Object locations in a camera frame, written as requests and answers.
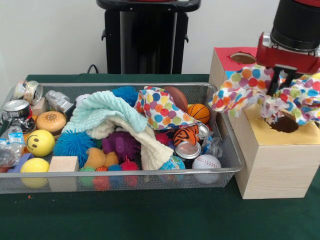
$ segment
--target cardboard box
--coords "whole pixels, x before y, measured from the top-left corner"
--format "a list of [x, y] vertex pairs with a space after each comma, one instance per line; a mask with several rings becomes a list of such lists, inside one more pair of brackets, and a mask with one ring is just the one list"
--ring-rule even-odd
[[[215, 48], [211, 84], [220, 86], [232, 73], [252, 64], [231, 59], [234, 53], [256, 55], [254, 47]], [[260, 107], [246, 108], [229, 117], [245, 159], [235, 174], [243, 199], [303, 198], [320, 165], [320, 129], [309, 123], [293, 133], [272, 129], [260, 116]]]

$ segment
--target yellow smiley face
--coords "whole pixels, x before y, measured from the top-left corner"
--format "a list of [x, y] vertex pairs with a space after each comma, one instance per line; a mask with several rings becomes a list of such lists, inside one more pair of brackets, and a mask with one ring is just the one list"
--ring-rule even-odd
[[49, 155], [55, 146], [54, 136], [46, 130], [36, 130], [30, 134], [26, 147], [35, 157]]

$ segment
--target colorful polka dot fabric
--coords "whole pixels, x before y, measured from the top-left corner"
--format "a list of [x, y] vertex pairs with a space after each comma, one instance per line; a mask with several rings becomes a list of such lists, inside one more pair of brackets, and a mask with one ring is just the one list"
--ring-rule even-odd
[[266, 95], [274, 71], [263, 66], [244, 67], [231, 75], [209, 101], [211, 108], [233, 117], [242, 109], [258, 103], [261, 116], [268, 122], [277, 121], [286, 109], [299, 125], [310, 121], [320, 123], [320, 73], [293, 80], [290, 87]]
[[179, 109], [171, 95], [162, 88], [145, 86], [140, 90], [134, 108], [144, 113], [155, 130], [184, 128], [198, 121]]

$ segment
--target green tablecloth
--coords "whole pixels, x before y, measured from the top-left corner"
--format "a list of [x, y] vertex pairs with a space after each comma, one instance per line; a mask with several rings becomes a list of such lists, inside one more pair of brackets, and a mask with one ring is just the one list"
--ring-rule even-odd
[[[207, 82], [208, 75], [31, 75], [39, 82]], [[320, 239], [320, 171], [302, 199], [225, 188], [0, 195], [0, 239]]]

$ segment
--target metal mesh basket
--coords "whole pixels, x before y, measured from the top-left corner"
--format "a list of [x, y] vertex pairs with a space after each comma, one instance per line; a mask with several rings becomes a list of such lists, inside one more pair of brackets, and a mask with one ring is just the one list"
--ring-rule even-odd
[[[132, 83], [140, 90], [144, 86], [175, 86], [185, 93], [190, 104], [207, 105], [216, 88], [208, 83]], [[71, 101], [82, 94], [92, 94], [128, 86], [127, 83], [44, 83], [44, 94], [49, 90], [62, 92]], [[5, 102], [12, 99], [12, 92]], [[222, 140], [223, 156], [219, 158], [222, 168], [184, 170], [139, 170], [106, 172], [45, 172], [0, 173], [0, 194], [84, 192], [109, 190], [223, 188], [235, 172], [243, 167], [244, 158], [232, 126], [225, 114], [212, 110], [209, 125]], [[51, 155], [45, 159], [50, 162]]]

